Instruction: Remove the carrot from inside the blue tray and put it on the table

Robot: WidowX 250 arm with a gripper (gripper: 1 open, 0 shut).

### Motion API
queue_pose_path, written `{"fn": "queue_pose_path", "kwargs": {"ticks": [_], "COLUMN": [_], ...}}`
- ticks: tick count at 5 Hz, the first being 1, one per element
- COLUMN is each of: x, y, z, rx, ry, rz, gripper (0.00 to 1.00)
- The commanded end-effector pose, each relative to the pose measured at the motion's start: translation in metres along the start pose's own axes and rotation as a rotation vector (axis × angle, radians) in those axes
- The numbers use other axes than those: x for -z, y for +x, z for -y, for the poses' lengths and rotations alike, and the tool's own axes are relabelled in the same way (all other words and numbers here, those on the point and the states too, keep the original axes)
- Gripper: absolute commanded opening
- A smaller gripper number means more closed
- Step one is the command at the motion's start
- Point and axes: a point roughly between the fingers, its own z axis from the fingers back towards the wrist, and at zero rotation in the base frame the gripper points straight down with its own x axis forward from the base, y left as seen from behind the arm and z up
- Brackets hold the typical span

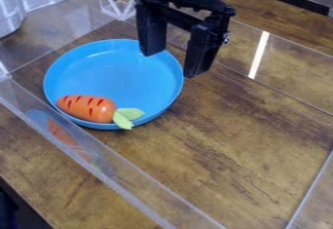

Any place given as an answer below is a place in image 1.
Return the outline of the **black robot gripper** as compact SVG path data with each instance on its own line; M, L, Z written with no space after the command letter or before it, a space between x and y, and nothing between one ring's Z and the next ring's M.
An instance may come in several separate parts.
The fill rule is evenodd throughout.
M183 75L207 72L219 47L229 42L229 21L234 8L222 0L136 0L139 48L146 57L167 46L167 23L191 30Z

